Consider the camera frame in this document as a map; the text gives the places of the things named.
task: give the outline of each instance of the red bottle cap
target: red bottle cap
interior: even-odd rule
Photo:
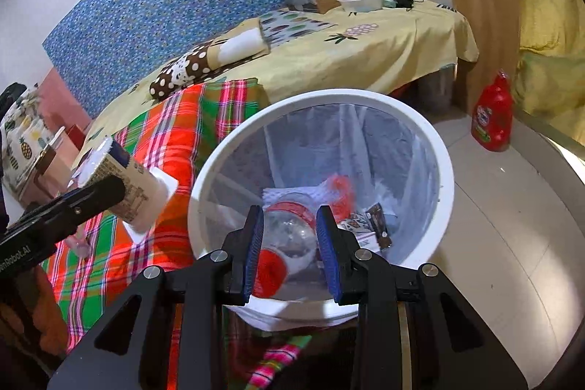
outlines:
[[[287,266],[284,260],[271,250],[260,250],[252,294],[257,298],[274,296],[286,278]]]
[[[504,72],[502,69],[498,71],[498,74],[495,76],[494,85],[498,88],[503,88],[504,90],[510,89],[510,83],[508,81],[508,74]]]

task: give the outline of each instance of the white plastic bowl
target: white plastic bowl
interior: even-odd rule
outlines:
[[[383,0],[337,0],[346,12],[370,12],[382,9]]]
[[[212,184],[222,165],[236,148],[255,131],[294,111],[319,105],[351,104],[377,109],[405,122],[425,141],[434,156],[438,171],[438,197],[428,227],[415,248],[400,263],[418,269],[426,263],[441,242],[453,208],[454,179],[445,143],[422,115],[404,103],[364,90],[335,89],[311,91],[280,101],[244,121],[215,148],[195,181],[188,212],[189,241],[197,258],[213,251],[205,236],[205,206]],[[358,306],[339,306],[333,299],[324,301],[280,301],[250,297],[244,308],[234,309],[246,322],[263,330],[286,330],[296,327],[327,327],[343,323],[358,315]]]

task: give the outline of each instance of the pineapple print bag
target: pineapple print bag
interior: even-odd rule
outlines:
[[[0,123],[4,184],[18,196],[40,152],[53,138],[38,113],[36,90],[25,91]]]

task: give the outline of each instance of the white trash can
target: white trash can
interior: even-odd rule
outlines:
[[[412,108],[364,90],[321,90],[283,100],[226,137],[195,181],[189,240],[198,258],[244,225],[264,188],[316,186],[333,174],[352,180],[356,205],[368,208],[380,188],[395,202],[390,263],[418,268],[443,237],[453,207],[453,168],[435,128]],[[328,295],[293,300],[250,297],[232,306],[267,331],[327,327],[358,314]]]

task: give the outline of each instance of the floor tile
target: floor tile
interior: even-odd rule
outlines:
[[[435,127],[447,147],[469,134],[471,127],[471,118],[456,108],[440,116],[427,114],[426,118]]]
[[[585,165],[570,151],[514,119],[512,145],[548,182],[577,226],[585,230]]]
[[[494,326],[492,331],[524,374],[529,388],[533,388],[552,370],[561,352],[534,287],[522,288],[517,304],[519,311],[508,323]]]
[[[453,213],[434,262],[490,327],[504,327],[519,310],[528,276],[482,212],[455,186]]]
[[[559,344],[569,345],[585,313],[585,237],[567,226],[551,238],[546,253],[531,274]]]
[[[458,186],[432,261],[487,322],[526,379],[540,383],[559,357],[551,323],[510,248]]]
[[[466,136],[449,154],[455,182],[495,226],[526,273],[532,273],[551,236],[574,224],[563,202],[512,147],[490,152]]]

